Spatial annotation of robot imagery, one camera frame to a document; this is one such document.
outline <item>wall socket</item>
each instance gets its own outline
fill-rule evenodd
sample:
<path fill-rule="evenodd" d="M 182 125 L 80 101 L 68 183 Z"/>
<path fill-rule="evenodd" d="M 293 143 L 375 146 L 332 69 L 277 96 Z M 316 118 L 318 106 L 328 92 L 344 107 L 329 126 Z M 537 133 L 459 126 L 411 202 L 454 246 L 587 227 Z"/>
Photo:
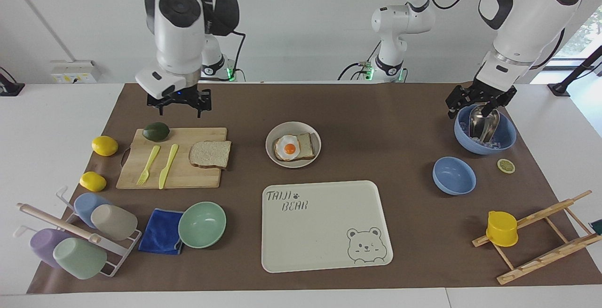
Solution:
<path fill-rule="evenodd" d="M 92 61 L 51 61 L 51 75 L 55 83 L 97 83 L 101 72 Z"/>

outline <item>wooden drying rack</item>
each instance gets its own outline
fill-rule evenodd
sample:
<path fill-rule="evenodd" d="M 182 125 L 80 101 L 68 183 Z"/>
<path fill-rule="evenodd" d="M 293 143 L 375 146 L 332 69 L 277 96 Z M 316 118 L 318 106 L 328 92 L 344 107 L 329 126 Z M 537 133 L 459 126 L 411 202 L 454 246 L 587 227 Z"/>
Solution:
<path fill-rule="evenodd" d="M 569 209 L 570 205 L 573 205 L 575 201 L 577 201 L 578 199 L 582 199 L 591 193 L 592 191 L 588 190 L 587 192 L 583 192 L 574 198 L 566 199 L 555 205 L 551 205 L 546 209 L 542 209 L 539 212 L 536 212 L 518 220 L 516 227 L 517 229 L 527 227 L 527 225 L 530 225 L 534 222 L 538 222 L 539 220 L 546 220 L 550 227 L 552 227 L 552 229 L 554 229 L 558 236 L 565 242 L 565 244 L 563 244 L 562 246 L 555 248 L 554 250 L 551 250 L 546 254 L 543 254 L 542 256 L 536 257 L 535 259 L 525 263 L 524 265 L 514 267 L 512 263 L 510 263 L 508 257 L 501 250 L 501 248 L 499 248 L 499 246 L 497 246 L 496 244 L 493 244 L 495 250 L 499 252 L 499 255 L 505 261 L 506 265 L 510 267 L 509 272 L 506 272 L 505 274 L 502 274 L 497 277 L 497 281 L 499 282 L 499 284 L 506 284 L 511 281 L 514 281 L 521 276 L 527 275 L 530 272 L 533 272 L 541 267 L 549 265 L 553 261 L 560 260 L 561 258 L 568 256 L 574 252 L 577 252 L 589 246 L 590 244 L 593 244 L 594 242 L 602 240 L 601 235 L 590 231 L 590 229 L 587 228 L 587 226 L 585 226 L 585 224 L 583 224 L 583 222 L 581 222 L 581 220 L 579 220 L 579 218 Z M 556 227 L 549 218 L 550 215 L 560 212 L 562 210 L 565 210 L 566 213 L 572 216 L 572 218 L 581 226 L 585 233 L 587 233 L 587 236 L 579 237 L 571 241 L 568 241 L 566 239 L 566 237 L 559 231 L 558 227 Z M 479 237 L 473 240 L 473 244 L 475 245 L 475 247 L 482 246 L 484 244 L 487 244 L 488 242 L 490 242 L 490 240 L 486 236 Z"/>

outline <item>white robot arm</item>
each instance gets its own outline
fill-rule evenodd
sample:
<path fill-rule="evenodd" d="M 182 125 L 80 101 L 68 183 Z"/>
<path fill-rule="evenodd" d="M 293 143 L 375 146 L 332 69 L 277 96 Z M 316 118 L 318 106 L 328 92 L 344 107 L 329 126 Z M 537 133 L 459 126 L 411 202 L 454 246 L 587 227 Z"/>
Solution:
<path fill-rule="evenodd" d="M 581 0 L 480 0 L 481 18 L 498 34 L 473 84 L 456 86 L 445 100 L 450 118 L 474 103 L 486 103 L 484 116 L 506 106 L 516 94 L 512 85 L 561 33 L 580 4 Z"/>
<path fill-rule="evenodd" d="M 408 49 L 400 36 L 428 32 L 435 25 L 435 11 L 429 8 L 430 0 L 406 1 L 405 5 L 386 6 L 372 14 L 372 29 L 381 40 L 380 51 L 370 63 L 374 68 L 372 79 L 398 79 Z"/>
<path fill-rule="evenodd" d="M 199 92 L 202 72 L 210 79 L 228 80 L 214 35 L 228 35 L 239 21 L 237 0 L 145 0 L 147 26 L 155 35 L 157 59 L 136 74 L 136 81 L 149 94 L 149 106 L 188 104 L 201 111 L 211 110 L 211 91 Z"/>

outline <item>egg yolk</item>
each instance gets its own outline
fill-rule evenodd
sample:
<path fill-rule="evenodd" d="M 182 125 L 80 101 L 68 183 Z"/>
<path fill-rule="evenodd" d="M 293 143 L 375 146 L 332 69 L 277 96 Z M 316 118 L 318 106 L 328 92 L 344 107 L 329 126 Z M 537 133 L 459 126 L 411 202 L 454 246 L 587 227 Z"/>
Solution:
<path fill-rule="evenodd" d="M 284 146 L 284 152 L 286 154 L 294 154 L 296 150 L 297 149 L 295 148 L 295 145 L 293 145 L 292 143 L 289 143 L 288 145 Z"/>

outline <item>white plate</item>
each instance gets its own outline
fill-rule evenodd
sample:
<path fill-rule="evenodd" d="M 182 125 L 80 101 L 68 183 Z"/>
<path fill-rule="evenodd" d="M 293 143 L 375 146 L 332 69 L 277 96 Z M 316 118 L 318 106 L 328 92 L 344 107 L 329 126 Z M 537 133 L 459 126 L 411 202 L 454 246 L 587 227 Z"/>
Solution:
<path fill-rule="evenodd" d="M 268 186 L 261 264 L 267 272 L 387 265 L 393 248 L 371 181 Z"/>
<path fill-rule="evenodd" d="M 311 160 L 297 160 L 297 161 L 280 161 L 276 158 L 274 154 L 274 141 L 278 140 L 280 137 L 284 135 L 299 135 L 303 133 L 309 133 L 311 138 L 311 145 L 314 148 L 314 158 Z M 269 158 L 275 162 L 276 164 L 287 167 L 287 168 L 299 168 L 303 166 L 307 166 L 314 162 L 318 155 L 320 154 L 320 149 L 322 149 L 322 140 L 320 139 L 320 135 L 312 126 L 308 124 L 304 124 L 303 122 L 290 121 L 284 122 L 283 124 L 279 124 L 275 126 L 273 130 L 269 132 L 267 137 L 265 138 L 265 151 Z"/>

